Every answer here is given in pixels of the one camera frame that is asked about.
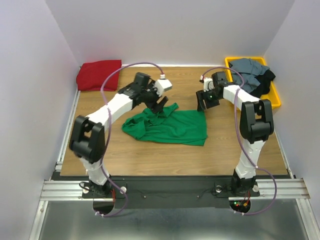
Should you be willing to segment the green t shirt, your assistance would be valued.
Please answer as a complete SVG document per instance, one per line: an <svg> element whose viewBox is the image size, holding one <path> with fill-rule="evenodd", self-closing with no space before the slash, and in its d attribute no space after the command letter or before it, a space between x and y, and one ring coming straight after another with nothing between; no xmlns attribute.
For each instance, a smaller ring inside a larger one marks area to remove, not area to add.
<svg viewBox="0 0 320 240"><path fill-rule="evenodd" d="M204 146L207 134L205 113L197 110L180 110L174 103L161 112L152 113L145 108L128 118L122 131L142 142Z"/></svg>

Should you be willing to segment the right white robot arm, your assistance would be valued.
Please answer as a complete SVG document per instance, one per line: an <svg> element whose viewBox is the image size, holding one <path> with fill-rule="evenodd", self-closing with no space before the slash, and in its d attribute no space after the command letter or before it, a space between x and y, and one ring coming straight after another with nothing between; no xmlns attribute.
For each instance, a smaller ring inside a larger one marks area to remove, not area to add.
<svg viewBox="0 0 320 240"><path fill-rule="evenodd" d="M196 92L199 112L218 106L221 99L233 103L236 111L240 110L235 130L241 154L231 177L230 190L235 195L242 195L256 187L260 153L274 132L272 104L268 99L250 95L225 78L201 76L199 81L203 84L203 89Z"/></svg>

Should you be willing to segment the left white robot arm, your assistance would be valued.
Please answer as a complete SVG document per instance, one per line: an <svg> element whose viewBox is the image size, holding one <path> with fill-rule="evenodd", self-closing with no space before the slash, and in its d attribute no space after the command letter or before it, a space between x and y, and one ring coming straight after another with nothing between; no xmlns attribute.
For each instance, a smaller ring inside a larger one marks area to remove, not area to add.
<svg viewBox="0 0 320 240"><path fill-rule="evenodd" d="M82 162L89 182L81 184L83 191L100 197L112 191L110 175L103 167L103 158L111 136L112 124L125 113L144 103L153 114L161 112L168 98L164 92L172 83L164 74L156 81L148 74L138 72L132 83L121 88L115 96L97 111L75 118L69 149Z"/></svg>

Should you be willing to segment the grey blue t shirt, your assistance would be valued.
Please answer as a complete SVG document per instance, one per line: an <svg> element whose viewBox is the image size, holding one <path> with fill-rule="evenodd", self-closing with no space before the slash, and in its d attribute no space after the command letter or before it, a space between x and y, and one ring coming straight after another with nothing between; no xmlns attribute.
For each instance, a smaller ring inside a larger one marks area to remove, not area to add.
<svg viewBox="0 0 320 240"><path fill-rule="evenodd" d="M262 65L251 58L232 60L228 63L228 66L242 76L244 80L242 89L249 94L257 90L258 87L262 87L262 80L259 79L270 73L268 66Z"/></svg>

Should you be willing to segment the black t shirt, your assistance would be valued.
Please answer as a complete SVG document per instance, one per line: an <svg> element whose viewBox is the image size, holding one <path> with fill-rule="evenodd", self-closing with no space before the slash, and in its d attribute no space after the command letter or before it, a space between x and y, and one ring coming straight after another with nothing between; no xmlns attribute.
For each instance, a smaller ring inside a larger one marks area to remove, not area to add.
<svg viewBox="0 0 320 240"><path fill-rule="evenodd" d="M260 83L250 94L256 98L266 95L270 92L271 82L275 79L276 75L270 70L266 70L264 74L258 75L255 78Z"/></svg>

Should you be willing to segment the yellow plastic bin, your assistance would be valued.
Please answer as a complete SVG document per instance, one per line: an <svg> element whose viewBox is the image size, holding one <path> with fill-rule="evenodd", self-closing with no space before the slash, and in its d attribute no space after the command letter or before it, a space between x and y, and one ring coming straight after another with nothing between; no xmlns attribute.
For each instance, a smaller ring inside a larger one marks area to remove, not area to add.
<svg viewBox="0 0 320 240"><path fill-rule="evenodd" d="M228 63L230 61L234 61L241 58L248 58L258 61L261 65L268 66L266 60L262 56L227 56L224 59L225 65L229 67ZM270 91L268 94L262 95L261 99L268 99L271 101L271 105L273 109L276 109L281 106L281 100L278 95L276 86L274 84L274 80L270 84Z"/></svg>

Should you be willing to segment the folded red t shirt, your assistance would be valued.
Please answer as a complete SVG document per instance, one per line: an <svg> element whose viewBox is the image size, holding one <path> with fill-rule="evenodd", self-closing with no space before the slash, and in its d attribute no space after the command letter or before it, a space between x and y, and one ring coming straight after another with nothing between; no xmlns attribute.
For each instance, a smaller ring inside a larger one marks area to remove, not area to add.
<svg viewBox="0 0 320 240"><path fill-rule="evenodd" d="M122 67L120 59L86 62L76 76L79 91L99 91L106 78Z"/></svg>

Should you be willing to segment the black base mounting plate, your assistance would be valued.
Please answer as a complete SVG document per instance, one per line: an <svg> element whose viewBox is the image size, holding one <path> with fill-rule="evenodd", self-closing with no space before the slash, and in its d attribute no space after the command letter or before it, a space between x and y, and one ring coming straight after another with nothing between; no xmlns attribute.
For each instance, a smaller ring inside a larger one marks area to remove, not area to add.
<svg viewBox="0 0 320 240"><path fill-rule="evenodd" d="M231 176L128 176L113 177L100 186L82 181L82 198L93 209L112 214L117 210L223 208L247 209L250 198L260 195L255 179L244 183Z"/></svg>

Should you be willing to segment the aluminium frame rail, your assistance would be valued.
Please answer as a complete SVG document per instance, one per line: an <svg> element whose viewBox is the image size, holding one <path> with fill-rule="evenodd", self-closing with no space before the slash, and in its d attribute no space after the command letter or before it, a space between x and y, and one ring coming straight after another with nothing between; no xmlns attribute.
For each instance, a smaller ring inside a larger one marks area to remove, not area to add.
<svg viewBox="0 0 320 240"><path fill-rule="evenodd" d="M79 186L79 180L62 181L49 180L45 181L42 186L40 199L42 201L110 201L110 197L98 198L83 193ZM250 194L252 200L271 200L274 197L274 182L271 179L258 179L259 196ZM310 195L303 179L277 179L276 199L309 199Z"/></svg>

